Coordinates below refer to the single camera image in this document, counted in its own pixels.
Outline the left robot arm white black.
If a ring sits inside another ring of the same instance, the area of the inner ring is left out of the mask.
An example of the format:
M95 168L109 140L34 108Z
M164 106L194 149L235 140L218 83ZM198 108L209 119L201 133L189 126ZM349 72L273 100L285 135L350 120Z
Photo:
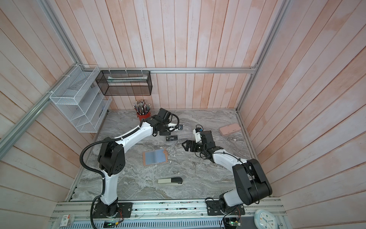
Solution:
M108 207L117 202L118 176L125 167L125 153L131 147L149 136L169 136L179 125L180 119L177 115L161 108L158 114L142 119L129 132L119 137L105 138L98 156L103 178L100 202Z

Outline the black VIP card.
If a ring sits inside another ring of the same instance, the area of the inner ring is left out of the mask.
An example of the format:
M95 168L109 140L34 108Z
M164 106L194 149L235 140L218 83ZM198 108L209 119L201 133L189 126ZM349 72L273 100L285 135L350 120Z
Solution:
M165 139L166 139L167 142L177 141L178 136L177 135L170 135L170 136L166 136Z

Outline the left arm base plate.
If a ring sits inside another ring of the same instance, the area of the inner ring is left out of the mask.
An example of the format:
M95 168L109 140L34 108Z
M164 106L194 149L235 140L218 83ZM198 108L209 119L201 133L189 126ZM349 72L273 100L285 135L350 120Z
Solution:
M92 214L94 219L101 218L130 218L132 212L132 202L118 203L114 202L111 205L106 205L99 201L95 207Z

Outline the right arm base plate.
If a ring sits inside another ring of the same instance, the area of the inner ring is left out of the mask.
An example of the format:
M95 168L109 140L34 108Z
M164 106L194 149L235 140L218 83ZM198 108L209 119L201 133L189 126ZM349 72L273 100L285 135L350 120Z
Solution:
M219 216L219 215L245 215L245 209L242 205L228 206L223 199L214 200L213 198L207 198L205 200L207 214L209 216Z

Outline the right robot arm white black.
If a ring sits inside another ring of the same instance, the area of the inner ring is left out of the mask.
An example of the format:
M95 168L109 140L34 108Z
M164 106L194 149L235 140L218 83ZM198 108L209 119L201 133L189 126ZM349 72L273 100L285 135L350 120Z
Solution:
M242 159L216 145L211 131L195 129L195 140L182 143L185 151L197 153L198 157L218 164L234 176L235 188L220 195L219 200L209 199L207 206L223 214L230 213L240 205L260 203L272 195L272 187L260 163L256 159Z

